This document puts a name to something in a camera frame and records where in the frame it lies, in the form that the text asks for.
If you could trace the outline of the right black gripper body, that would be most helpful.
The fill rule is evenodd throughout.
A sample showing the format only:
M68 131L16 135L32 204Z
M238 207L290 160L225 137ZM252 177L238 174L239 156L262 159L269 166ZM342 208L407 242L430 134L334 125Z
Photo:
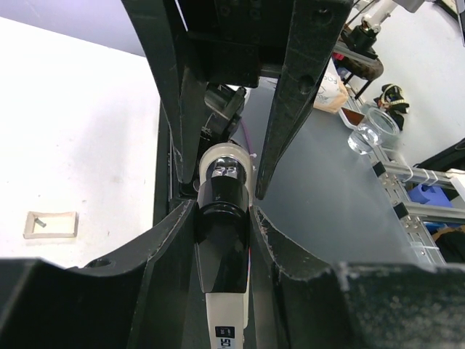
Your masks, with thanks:
M207 82L256 87L281 75L292 1L164 1L170 55L164 80L183 70Z

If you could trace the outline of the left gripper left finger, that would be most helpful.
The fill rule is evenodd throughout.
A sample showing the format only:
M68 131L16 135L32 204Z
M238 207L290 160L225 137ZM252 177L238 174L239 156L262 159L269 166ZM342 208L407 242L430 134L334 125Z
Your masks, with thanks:
M1 261L3 348L180 348L195 202L82 268Z

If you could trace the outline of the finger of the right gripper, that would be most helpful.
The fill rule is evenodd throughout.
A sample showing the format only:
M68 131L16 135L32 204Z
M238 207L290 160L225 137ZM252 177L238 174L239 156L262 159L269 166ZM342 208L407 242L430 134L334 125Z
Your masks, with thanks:
M351 1L295 1L286 53L275 88L255 196L263 199L279 160L312 112Z
M171 132L177 178L192 180L203 126L203 70L175 1L123 1Z

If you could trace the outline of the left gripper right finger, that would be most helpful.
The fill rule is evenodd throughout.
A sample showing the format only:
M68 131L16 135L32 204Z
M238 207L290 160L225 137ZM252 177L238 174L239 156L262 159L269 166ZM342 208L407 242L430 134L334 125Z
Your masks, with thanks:
M464 267L328 264L251 218L258 348L462 348Z

